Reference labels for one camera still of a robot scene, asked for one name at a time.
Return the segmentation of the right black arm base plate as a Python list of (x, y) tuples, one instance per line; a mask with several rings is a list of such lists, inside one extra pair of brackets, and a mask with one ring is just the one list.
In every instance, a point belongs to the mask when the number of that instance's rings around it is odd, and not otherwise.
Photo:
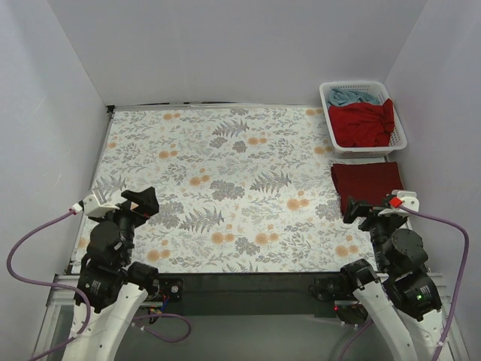
[(352, 287), (340, 274), (320, 275), (315, 278), (314, 290), (320, 301), (354, 301)]

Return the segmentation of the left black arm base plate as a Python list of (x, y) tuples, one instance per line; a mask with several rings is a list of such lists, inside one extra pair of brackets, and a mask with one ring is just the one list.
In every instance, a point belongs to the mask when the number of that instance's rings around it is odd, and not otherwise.
[(181, 278), (159, 278), (153, 282), (152, 295), (147, 297), (148, 302), (180, 302), (183, 298), (183, 280)]

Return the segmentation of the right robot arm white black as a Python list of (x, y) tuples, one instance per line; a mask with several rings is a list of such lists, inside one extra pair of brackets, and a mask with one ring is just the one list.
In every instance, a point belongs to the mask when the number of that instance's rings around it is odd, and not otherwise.
[(430, 360), (443, 325), (422, 238), (405, 227), (418, 210), (414, 192), (396, 190), (380, 205), (349, 197), (343, 217), (345, 223), (363, 218), (359, 229), (370, 235), (376, 265), (359, 259), (342, 267), (341, 292), (361, 303), (396, 360)]

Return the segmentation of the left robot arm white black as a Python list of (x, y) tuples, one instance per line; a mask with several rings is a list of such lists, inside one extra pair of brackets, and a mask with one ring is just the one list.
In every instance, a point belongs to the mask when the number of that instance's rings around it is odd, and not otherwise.
[(160, 291), (159, 271), (133, 262), (135, 230), (159, 212), (154, 187), (124, 190), (112, 204), (98, 190), (80, 203), (94, 221), (74, 296), (74, 317), (64, 360), (112, 360), (144, 301)]

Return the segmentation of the dark red t shirt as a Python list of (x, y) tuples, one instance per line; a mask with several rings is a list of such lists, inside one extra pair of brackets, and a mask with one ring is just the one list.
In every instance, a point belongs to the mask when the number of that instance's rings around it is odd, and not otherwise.
[(343, 216), (349, 197), (379, 205), (393, 190), (404, 189), (396, 162), (333, 164), (331, 178), (340, 197), (340, 212)]

